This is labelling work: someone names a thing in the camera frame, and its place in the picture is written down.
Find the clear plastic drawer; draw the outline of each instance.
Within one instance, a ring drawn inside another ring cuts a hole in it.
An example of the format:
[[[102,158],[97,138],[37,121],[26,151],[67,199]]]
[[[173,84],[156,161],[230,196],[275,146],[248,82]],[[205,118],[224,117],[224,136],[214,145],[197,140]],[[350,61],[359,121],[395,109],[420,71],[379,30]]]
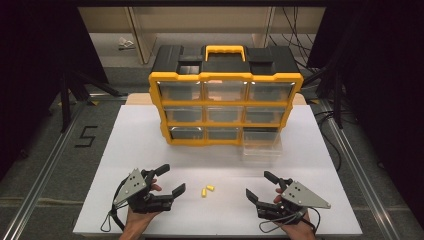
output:
[[[172,139],[203,139],[203,128],[201,127],[169,127]]]
[[[280,133],[277,128],[244,128],[243,159],[275,160],[282,154]]]
[[[294,83],[258,83],[252,82],[249,90],[250,101],[287,101]]]
[[[158,82],[162,100],[200,100],[200,82]]]
[[[243,101],[246,84],[243,81],[210,80],[205,82],[207,100]]]
[[[280,123],[283,107],[246,107],[246,123]]]
[[[166,106],[164,107],[168,122],[201,122],[200,106]]]
[[[240,122],[243,107],[241,106],[209,106],[207,120],[211,122]]]
[[[209,127],[206,131],[210,140],[237,140],[240,129]]]

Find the wrist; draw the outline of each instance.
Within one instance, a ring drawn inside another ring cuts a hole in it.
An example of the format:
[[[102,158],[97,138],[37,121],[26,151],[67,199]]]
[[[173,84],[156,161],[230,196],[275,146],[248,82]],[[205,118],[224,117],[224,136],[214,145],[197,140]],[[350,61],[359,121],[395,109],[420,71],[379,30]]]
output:
[[[142,226],[137,225],[133,226],[132,224],[127,224],[125,226],[124,232],[122,233],[120,240],[137,240],[140,238],[141,234],[147,228],[147,224]]]
[[[288,234],[288,237],[291,240],[316,240],[315,238],[315,234],[310,231],[310,232],[303,232],[301,234],[293,234],[294,236],[291,236],[291,234]]]

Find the metal frame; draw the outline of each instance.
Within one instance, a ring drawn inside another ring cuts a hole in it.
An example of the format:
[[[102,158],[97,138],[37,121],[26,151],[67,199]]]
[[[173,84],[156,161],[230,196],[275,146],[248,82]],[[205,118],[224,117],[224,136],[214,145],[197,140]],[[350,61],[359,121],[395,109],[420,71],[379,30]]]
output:
[[[322,110],[331,111],[331,107],[327,100],[322,100]],[[400,235],[393,224],[393,220],[375,192],[371,181],[368,179],[367,174],[356,157],[355,151],[344,134],[343,129],[340,129],[333,119],[329,119],[329,123],[331,130],[337,139],[337,143],[339,144],[339,147],[342,150],[350,169],[352,170],[356,182],[358,183],[359,188],[361,189],[362,194],[364,195],[364,198],[370,207],[378,226],[380,227],[384,239],[400,240]]]
[[[299,7],[326,7],[346,4],[358,4],[364,0],[26,0],[27,3],[41,4],[66,4],[78,7],[178,7],[178,6],[299,6]]]
[[[3,236],[3,239],[19,239],[29,218],[31,217],[32,211],[34,210],[38,199],[40,198],[45,186],[47,185],[47,182],[50,179],[51,174],[56,167],[57,162],[62,156],[69,137],[74,129],[75,123],[77,122],[78,117],[80,116],[85,105],[85,102],[80,102],[77,104],[76,110],[72,116],[72,121],[70,121],[66,131],[60,134],[59,139],[53,147],[53,150],[50,152],[50,155],[47,158],[46,163],[44,164],[40,173],[38,174],[37,179],[32,185],[31,190],[25,197],[21,207],[11,221],[6,234]]]

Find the aluminum rail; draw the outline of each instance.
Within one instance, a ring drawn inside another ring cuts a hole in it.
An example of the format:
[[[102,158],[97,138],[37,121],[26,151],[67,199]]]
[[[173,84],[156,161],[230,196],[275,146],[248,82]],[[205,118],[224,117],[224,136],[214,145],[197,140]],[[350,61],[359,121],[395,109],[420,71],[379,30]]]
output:
[[[323,111],[332,111],[330,104],[327,100],[322,100]],[[380,198],[377,196],[370,180],[367,177],[361,163],[356,157],[355,151],[349,143],[343,129],[339,129],[336,122],[333,119],[329,119],[330,127],[334,136],[337,139],[337,143],[343,152],[343,155],[355,176],[356,182],[364,195],[366,202],[374,215],[374,218],[380,227],[381,233],[386,240],[400,240],[398,231],[396,230],[393,221],[385,209]]]
[[[74,111],[74,114],[72,115],[72,120],[68,128],[65,130],[65,132],[60,134],[55,146],[53,147],[53,150],[50,152],[50,155],[46,160],[46,163],[44,164],[43,168],[38,174],[37,179],[32,185],[31,190],[25,197],[21,207],[19,208],[15,217],[11,221],[6,231],[6,234],[3,236],[4,240],[16,240],[19,239],[19,237],[21,236],[29,218],[31,217],[35,205],[37,204],[37,201],[41,196],[41,193],[47,185],[47,182],[49,181],[57,162],[62,156],[63,150],[65,149],[69,137],[75,127],[75,123],[77,122],[78,117],[80,116],[85,105],[86,102],[77,103],[76,109]]]

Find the white tabletop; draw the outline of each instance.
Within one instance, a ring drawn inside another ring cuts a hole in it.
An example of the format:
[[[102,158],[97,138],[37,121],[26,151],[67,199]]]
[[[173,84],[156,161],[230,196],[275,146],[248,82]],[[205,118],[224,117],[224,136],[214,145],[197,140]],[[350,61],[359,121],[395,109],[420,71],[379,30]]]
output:
[[[159,129],[155,106],[122,106],[109,138],[96,176],[84,202],[74,233],[85,236],[100,230],[119,183],[134,169],[151,170],[168,163],[171,170],[158,177],[163,188],[156,195],[186,183],[170,212],[159,214],[145,231],[147,237],[276,237],[280,229],[262,233],[255,206],[246,198],[246,188],[259,201],[272,202],[276,185],[263,177],[270,171],[292,178],[331,203],[331,209],[318,209],[321,224],[318,235],[360,235],[362,231],[334,169],[317,123],[309,106],[295,105],[281,133],[283,154],[272,162],[243,161],[240,147],[185,147],[168,145]],[[214,192],[201,197],[207,184]],[[125,223],[126,209],[118,215]],[[311,222],[317,215],[310,211]],[[111,220],[110,233],[121,230]]]

